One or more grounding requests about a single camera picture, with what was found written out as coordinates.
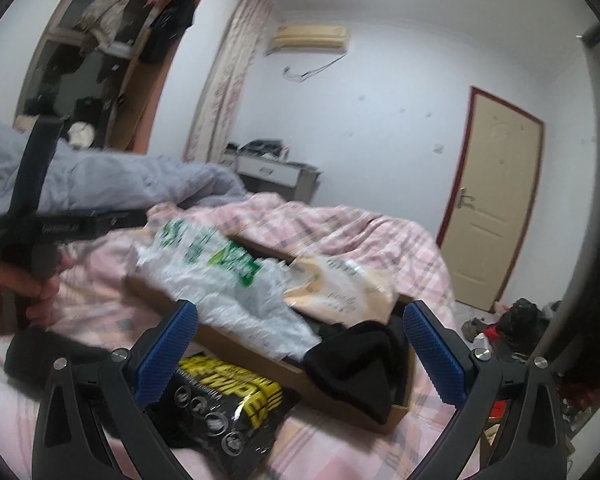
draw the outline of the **wall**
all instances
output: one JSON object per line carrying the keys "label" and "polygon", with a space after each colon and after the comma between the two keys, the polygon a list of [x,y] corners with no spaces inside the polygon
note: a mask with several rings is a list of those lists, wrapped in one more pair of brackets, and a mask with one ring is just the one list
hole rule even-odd
{"label": "wall", "polygon": [[239,1],[200,2],[194,24],[180,42],[162,90],[149,155],[182,158],[198,101]]}
{"label": "wall", "polygon": [[546,88],[544,159],[523,250],[502,301],[563,299],[589,222],[596,171],[596,115],[589,66],[580,55]]}
{"label": "wall", "polygon": [[[478,86],[544,116],[533,75],[467,38],[433,28],[351,23],[349,54],[298,84],[282,77],[333,54],[260,57],[234,139],[283,138],[293,160],[322,172],[312,205],[345,203],[419,222],[436,233]],[[433,153],[436,144],[443,153]]]}
{"label": "wall", "polygon": [[[546,123],[536,208],[503,300],[560,299],[582,247],[596,167],[582,50],[555,81],[545,82],[444,30],[350,27],[347,57],[301,84],[285,80],[283,69],[304,73],[336,56],[259,56],[233,140],[282,138],[291,145],[291,159],[318,166],[323,175],[312,205],[377,210],[415,220],[436,235],[458,164],[469,88],[492,92]],[[433,152],[436,144],[443,153]]]}
{"label": "wall", "polygon": [[15,0],[0,19],[0,121],[11,125],[40,36],[60,0]]}

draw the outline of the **hand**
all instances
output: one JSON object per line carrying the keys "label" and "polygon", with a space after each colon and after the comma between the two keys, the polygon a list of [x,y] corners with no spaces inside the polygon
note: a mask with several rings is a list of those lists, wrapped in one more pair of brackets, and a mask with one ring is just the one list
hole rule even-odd
{"label": "hand", "polygon": [[[60,271],[73,267],[72,261],[66,254],[62,255]],[[45,283],[34,280],[26,270],[0,261],[0,330],[2,329],[2,293],[1,288],[10,288],[21,296],[38,298],[40,301],[27,309],[27,318],[34,324],[48,326],[52,323],[56,295],[60,290],[60,278],[56,275]]]}

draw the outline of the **black and yellow package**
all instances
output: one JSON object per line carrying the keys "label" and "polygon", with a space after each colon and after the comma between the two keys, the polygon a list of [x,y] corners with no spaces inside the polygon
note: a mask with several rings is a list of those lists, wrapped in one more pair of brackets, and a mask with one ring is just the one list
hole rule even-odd
{"label": "black and yellow package", "polygon": [[231,480],[246,480],[298,402],[293,390],[220,359],[182,359],[148,411],[171,447],[200,448]]}

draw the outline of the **door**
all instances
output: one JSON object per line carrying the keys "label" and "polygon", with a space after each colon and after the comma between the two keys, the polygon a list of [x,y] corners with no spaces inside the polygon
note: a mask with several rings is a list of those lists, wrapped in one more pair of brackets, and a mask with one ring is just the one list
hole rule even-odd
{"label": "door", "polygon": [[472,89],[454,192],[438,244],[456,300],[490,310],[518,256],[538,185],[544,124]]}

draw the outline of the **floral curtain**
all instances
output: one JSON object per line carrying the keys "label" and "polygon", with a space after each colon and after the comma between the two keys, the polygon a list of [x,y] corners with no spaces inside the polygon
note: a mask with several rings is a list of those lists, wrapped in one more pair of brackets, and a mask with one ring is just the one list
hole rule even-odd
{"label": "floral curtain", "polygon": [[271,0],[242,0],[206,82],[184,159],[219,162],[237,114],[247,70],[253,63]]}

